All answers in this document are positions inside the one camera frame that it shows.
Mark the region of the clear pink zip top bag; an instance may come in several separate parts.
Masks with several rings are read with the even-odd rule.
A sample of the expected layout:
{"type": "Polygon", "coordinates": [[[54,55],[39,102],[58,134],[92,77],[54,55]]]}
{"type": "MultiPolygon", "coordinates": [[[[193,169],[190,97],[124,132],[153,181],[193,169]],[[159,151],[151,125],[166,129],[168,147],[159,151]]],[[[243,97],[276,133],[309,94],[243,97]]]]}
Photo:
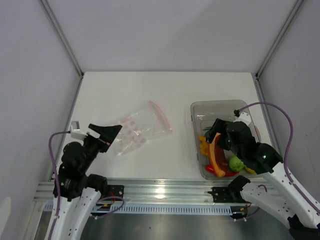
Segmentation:
{"type": "Polygon", "coordinates": [[[113,120],[111,125],[122,126],[111,146],[117,156],[128,154],[150,140],[172,133],[167,117],[153,101],[148,101],[125,116],[113,120]]]}

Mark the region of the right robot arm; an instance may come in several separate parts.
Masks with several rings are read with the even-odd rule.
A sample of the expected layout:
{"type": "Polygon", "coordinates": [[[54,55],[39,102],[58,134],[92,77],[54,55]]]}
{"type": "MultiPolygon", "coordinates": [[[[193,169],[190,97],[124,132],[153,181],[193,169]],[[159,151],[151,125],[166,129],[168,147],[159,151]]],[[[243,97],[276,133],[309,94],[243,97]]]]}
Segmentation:
{"type": "Polygon", "coordinates": [[[276,188],[283,198],[274,198],[239,175],[228,185],[228,196],[232,201],[243,199],[258,206],[287,227],[295,240],[320,238],[318,201],[299,187],[297,179],[285,170],[285,161],[271,145],[256,141],[245,122],[218,118],[204,136],[207,143],[216,143],[223,150],[232,151],[248,168],[276,188]]]}

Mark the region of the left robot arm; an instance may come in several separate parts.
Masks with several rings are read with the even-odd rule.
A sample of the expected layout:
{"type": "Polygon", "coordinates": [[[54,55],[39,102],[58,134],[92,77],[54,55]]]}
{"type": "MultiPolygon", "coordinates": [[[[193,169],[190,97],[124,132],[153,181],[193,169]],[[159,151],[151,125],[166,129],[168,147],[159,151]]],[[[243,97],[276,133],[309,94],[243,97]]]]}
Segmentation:
{"type": "Polygon", "coordinates": [[[98,137],[81,131],[72,121],[68,134],[74,139],[63,148],[60,166],[52,160],[55,175],[53,208],[45,235],[47,240],[79,240],[92,211],[101,201],[125,204],[124,186],[109,185],[106,177],[86,172],[99,153],[108,151],[122,129],[121,125],[89,124],[98,137]]]}

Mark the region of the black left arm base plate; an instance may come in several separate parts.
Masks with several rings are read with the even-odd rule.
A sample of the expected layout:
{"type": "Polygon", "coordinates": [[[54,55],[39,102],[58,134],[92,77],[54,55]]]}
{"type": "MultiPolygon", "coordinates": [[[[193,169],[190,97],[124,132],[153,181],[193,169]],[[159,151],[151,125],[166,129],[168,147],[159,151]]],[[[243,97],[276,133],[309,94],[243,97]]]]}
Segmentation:
{"type": "Polygon", "coordinates": [[[107,200],[111,201],[113,204],[114,202],[121,202],[121,199],[117,199],[115,197],[123,197],[124,196],[124,189],[123,185],[108,185],[106,190],[103,190],[101,198],[109,197],[107,200]]]}

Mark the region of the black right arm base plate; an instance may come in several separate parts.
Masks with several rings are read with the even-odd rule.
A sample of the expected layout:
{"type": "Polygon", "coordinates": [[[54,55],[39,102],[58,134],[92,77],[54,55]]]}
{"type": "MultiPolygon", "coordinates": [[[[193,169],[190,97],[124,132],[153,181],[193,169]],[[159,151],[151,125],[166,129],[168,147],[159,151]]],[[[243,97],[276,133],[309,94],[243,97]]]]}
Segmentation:
{"type": "Polygon", "coordinates": [[[239,193],[229,187],[212,187],[207,192],[212,196],[214,203],[242,203],[239,193]]]}

